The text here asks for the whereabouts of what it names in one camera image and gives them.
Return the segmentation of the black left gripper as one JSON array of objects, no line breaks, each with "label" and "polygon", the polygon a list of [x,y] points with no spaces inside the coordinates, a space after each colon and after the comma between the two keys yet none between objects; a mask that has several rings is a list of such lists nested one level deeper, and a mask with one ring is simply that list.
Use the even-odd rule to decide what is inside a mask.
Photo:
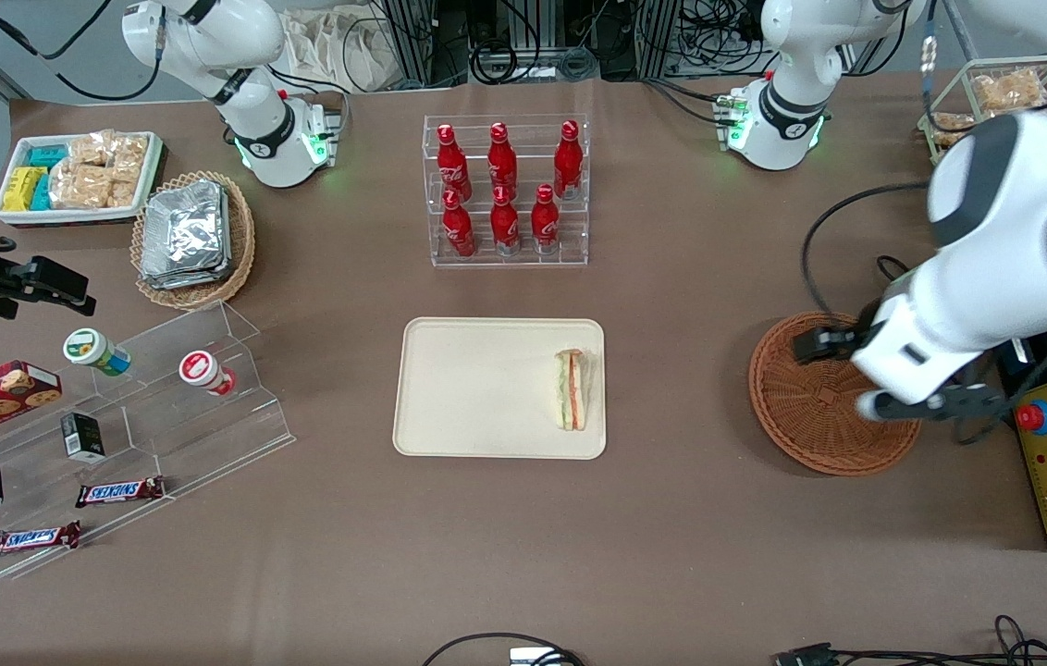
[{"label": "black left gripper", "polygon": [[884,320],[878,320],[883,298],[871,299],[857,313],[852,328],[812,327],[794,336],[794,359],[799,365],[823,360],[871,360],[884,354],[879,340]]}]

